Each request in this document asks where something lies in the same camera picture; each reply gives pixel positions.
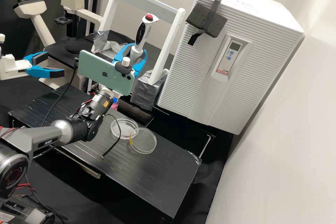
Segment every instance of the control panel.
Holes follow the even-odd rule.
[[[242,49],[244,43],[237,41],[235,39],[231,39],[229,42],[229,45],[226,50],[223,52],[223,56],[221,61],[219,62],[216,72],[223,74],[223,75],[228,75],[232,65],[234,64],[235,60],[238,57],[238,54],[240,50]]]

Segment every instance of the red wire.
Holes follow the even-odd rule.
[[[8,130],[6,130],[5,131],[5,133],[3,133],[2,135],[1,135],[1,137],[4,137],[6,134],[8,134],[9,132],[12,132],[13,130],[16,130],[17,128],[10,128],[10,129],[8,129]]]
[[[32,189],[32,190],[36,191],[35,188],[33,188],[33,187],[31,187],[31,186],[21,186],[21,187],[16,187],[15,190],[17,190],[17,189],[21,189],[21,188],[29,188],[29,189]]]
[[[22,184],[18,184],[17,186],[30,186],[31,185],[31,183],[22,183]]]

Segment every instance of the cable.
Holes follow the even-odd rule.
[[[29,182],[29,180],[28,180],[27,173],[24,175],[24,177],[26,178],[26,182],[27,182],[28,184],[30,184],[30,182]],[[44,207],[45,209],[49,210],[50,212],[53,212],[53,213],[60,219],[60,221],[61,221],[63,224],[65,224],[64,220],[67,221],[67,220],[68,220],[67,217],[65,217],[64,215],[58,213],[54,208],[48,206],[47,204],[42,203],[42,201],[37,197],[36,192],[35,192],[34,190],[32,190],[32,188],[29,188],[29,189],[30,189],[31,193],[33,194],[33,196],[35,197],[35,199],[37,200],[37,202],[38,202],[42,207]]]
[[[118,140],[117,141],[115,141],[115,143],[114,144],[112,144],[112,146],[107,150],[107,151],[105,151],[105,153],[103,154],[103,155],[100,155],[100,158],[101,159],[104,159],[105,158],[105,156],[113,149],[113,147],[119,142],[119,140],[120,140],[120,138],[121,138],[121,128],[120,128],[120,126],[119,126],[119,123],[118,123],[118,120],[113,116],[113,115],[111,115],[111,114],[106,114],[105,116],[112,116],[115,120],[116,120],[116,122],[117,122],[117,125],[118,125],[118,128],[119,128],[119,137],[118,137]]]
[[[62,94],[57,98],[57,100],[55,101],[55,103],[51,106],[51,108],[49,109],[48,113],[46,114],[42,124],[40,127],[42,127],[47,119],[47,117],[49,116],[49,114],[51,113],[51,111],[53,110],[53,108],[55,107],[55,105],[58,103],[58,101],[64,96],[65,92],[69,89],[69,87],[71,86],[71,83],[75,77],[75,73],[76,73],[76,69],[78,66],[78,58],[75,58],[74,63],[73,63],[73,72],[72,72],[72,77],[70,82],[68,83],[67,87],[64,89],[64,91],[62,92]]]
[[[8,130],[6,130],[2,135],[0,135],[0,138],[3,138],[5,135],[7,135],[9,132],[13,132],[15,130],[17,130],[18,128],[10,128]]]
[[[40,154],[37,154],[36,156],[33,156],[33,159],[35,159],[35,158],[37,158],[37,157],[40,157],[40,156],[42,156],[42,155],[48,153],[49,151],[51,151],[52,149],[55,148],[54,145],[49,145],[49,146],[51,146],[49,149],[45,150],[44,152],[41,152]]]

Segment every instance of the petri dish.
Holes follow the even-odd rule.
[[[137,132],[135,132],[134,130],[139,126],[134,120],[130,118],[118,118],[117,121],[121,129],[120,139],[127,140],[130,138],[130,135],[132,137],[136,136]],[[119,137],[119,127],[117,121],[114,120],[111,123],[111,132],[116,138]]]
[[[137,128],[129,135],[134,150],[141,154],[152,153],[156,148],[156,137],[147,128]]]

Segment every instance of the black tabletop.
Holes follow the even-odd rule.
[[[38,127],[61,90],[62,87],[36,98],[10,114],[29,127]],[[85,93],[71,87],[51,112],[46,125],[53,120],[65,118],[87,99]],[[125,117],[115,110],[110,110],[109,113]],[[79,141],[62,148],[174,218],[200,166],[200,159],[155,134],[157,147],[151,154],[139,154],[127,140],[121,140],[102,160],[100,154],[116,140],[110,131],[112,120],[110,117],[104,119],[93,141]]]

